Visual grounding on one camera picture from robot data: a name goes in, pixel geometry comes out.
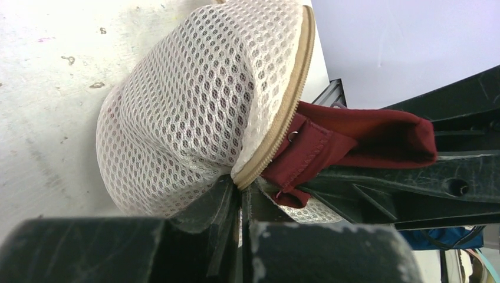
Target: zipper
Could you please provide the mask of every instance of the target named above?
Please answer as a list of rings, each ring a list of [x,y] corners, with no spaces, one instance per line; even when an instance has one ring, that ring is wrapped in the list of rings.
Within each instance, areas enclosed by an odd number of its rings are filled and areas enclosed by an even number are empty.
[[[278,151],[279,146],[287,135],[295,112],[297,112],[298,103],[304,91],[305,80],[313,57],[315,36],[313,9],[309,6],[303,6],[303,8],[301,33],[290,82],[269,132],[254,155],[234,177],[233,181],[240,190],[247,188],[271,162],[274,154]]]

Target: blue cloth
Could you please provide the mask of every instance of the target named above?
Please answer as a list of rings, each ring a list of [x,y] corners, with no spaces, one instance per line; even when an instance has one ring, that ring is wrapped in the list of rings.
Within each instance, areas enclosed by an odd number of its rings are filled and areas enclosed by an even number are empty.
[[[464,236],[470,233],[469,230],[463,227],[455,228],[438,228],[426,230],[429,236],[439,242],[447,245],[454,245]],[[422,234],[420,230],[399,231],[401,235],[410,244],[415,251],[425,251],[431,249],[440,249],[438,246],[430,243]],[[484,245],[483,232],[472,238],[470,241],[454,247],[454,249],[476,249],[482,248]]]

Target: zipper teeth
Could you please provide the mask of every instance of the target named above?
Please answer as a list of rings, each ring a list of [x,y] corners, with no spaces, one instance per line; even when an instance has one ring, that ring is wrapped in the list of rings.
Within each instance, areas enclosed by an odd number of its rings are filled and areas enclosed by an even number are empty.
[[[305,7],[305,8],[308,10],[307,13],[308,13],[308,16],[310,18],[309,19],[310,23],[309,23],[308,28],[309,28],[309,30],[312,30],[312,32],[309,32],[309,38],[307,39],[307,49],[306,49],[307,55],[304,58],[304,65],[307,65],[309,67],[302,68],[302,70],[299,74],[300,82],[298,83],[298,86],[296,88],[297,93],[302,93],[304,91],[305,81],[307,79],[307,75],[308,75],[308,72],[310,69],[311,61],[313,58],[313,50],[314,50],[314,36],[315,36],[314,16],[312,14],[311,8],[309,8],[309,7]],[[297,108],[298,108],[298,105],[300,102],[300,97],[301,96],[297,96],[296,98],[294,98],[295,101],[293,102],[294,106],[293,106],[293,111],[292,111],[292,113],[294,113],[294,114],[297,112]],[[244,188],[248,187],[257,178],[257,176],[259,176],[265,170],[267,165],[271,162],[272,158],[274,157],[274,155],[278,151],[279,146],[283,142],[285,136],[287,135],[287,131],[290,128],[290,125],[293,121],[293,118],[294,118],[294,115],[290,115],[289,117],[287,117],[287,120],[285,122],[285,127],[284,127],[285,130],[283,130],[282,133],[279,134],[279,138],[278,138],[279,142],[275,143],[271,147],[271,151],[269,152],[269,155],[265,156],[265,158],[261,160],[258,167],[256,167],[256,169],[250,175],[248,175],[248,177],[245,178],[243,182],[241,182],[241,185],[238,186],[239,188],[244,189]]]

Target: red fabric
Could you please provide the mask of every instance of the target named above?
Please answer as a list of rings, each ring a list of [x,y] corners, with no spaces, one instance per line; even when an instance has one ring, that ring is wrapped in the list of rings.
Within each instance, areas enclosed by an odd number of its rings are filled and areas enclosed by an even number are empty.
[[[332,165],[413,169],[438,156],[432,123],[394,110],[349,110],[300,102],[289,133],[262,177],[281,188],[273,200],[303,208],[310,195],[295,187]]]

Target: metal eyelet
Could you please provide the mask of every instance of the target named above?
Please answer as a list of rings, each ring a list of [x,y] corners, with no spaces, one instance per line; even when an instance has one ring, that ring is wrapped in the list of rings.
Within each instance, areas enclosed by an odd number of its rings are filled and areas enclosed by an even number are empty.
[[[292,140],[294,139],[294,137],[295,137],[296,134],[298,134],[297,131],[293,131],[290,134],[288,134],[288,137],[287,137],[288,141],[292,142]]]

